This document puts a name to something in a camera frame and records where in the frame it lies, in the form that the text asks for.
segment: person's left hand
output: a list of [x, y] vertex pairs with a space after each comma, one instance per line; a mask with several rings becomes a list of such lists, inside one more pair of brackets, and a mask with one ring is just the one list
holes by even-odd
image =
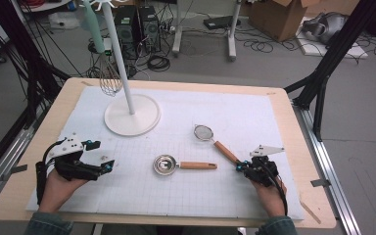
[[72, 179], [68, 181], [53, 169], [47, 178], [44, 195], [41, 204], [39, 205], [39, 212], [54, 213], [72, 196], [74, 191], [87, 183], [88, 180]]

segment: person's right hand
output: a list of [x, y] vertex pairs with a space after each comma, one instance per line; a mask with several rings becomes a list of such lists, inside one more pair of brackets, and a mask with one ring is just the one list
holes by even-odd
[[[264, 187], [264, 185], [259, 184], [250, 180], [255, 186], [256, 191], [258, 192], [258, 197], [266, 210], [269, 217], [274, 216], [284, 216], [285, 215], [285, 208], [283, 206], [283, 201], [280, 198], [280, 193], [274, 185], [269, 187]], [[283, 188], [283, 191], [286, 195], [286, 186], [280, 181], [279, 178], [276, 178], [276, 181], [279, 185]]]
[[39, 205], [39, 212], [54, 213], [72, 196], [74, 191], [88, 180], [64, 179], [55, 169], [48, 174], [45, 191]]

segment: black pole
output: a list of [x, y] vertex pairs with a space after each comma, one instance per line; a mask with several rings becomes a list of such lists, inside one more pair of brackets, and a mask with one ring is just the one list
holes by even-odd
[[317, 97], [313, 131], [318, 141], [322, 141], [320, 130], [328, 79], [375, 15], [376, 0], [360, 0], [315, 71], [285, 88], [287, 93], [304, 88], [294, 99], [294, 104], [304, 110], [308, 110], [310, 103]]

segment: measuring cup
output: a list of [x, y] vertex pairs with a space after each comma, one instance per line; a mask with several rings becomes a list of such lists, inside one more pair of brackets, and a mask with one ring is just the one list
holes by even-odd
[[214, 142], [214, 146], [219, 150], [221, 154], [223, 154], [229, 161], [234, 163], [235, 165], [239, 163], [240, 161], [237, 159], [236, 156], [234, 156], [231, 151], [229, 151], [223, 144], [221, 144], [219, 141], [214, 141], [213, 138], [213, 132], [212, 129], [205, 125], [195, 125], [194, 128], [194, 134], [195, 136], [203, 141], [209, 141], [212, 140]]
[[196, 163], [196, 162], [181, 162], [177, 163], [175, 158], [171, 155], [160, 155], [154, 160], [154, 170], [161, 175], [172, 174], [176, 168], [182, 169], [216, 169], [216, 164]]

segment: wooden handle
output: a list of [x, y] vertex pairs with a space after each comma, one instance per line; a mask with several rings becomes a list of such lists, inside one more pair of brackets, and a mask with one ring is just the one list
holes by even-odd
[[216, 169], [216, 164], [181, 162], [179, 163], [179, 167], [187, 169]]
[[240, 162], [236, 156], [231, 153], [227, 148], [225, 148], [224, 145], [222, 145], [219, 141], [215, 141], [214, 146], [223, 154], [225, 157], [227, 157], [228, 160], [230, 160], [235, 165]]

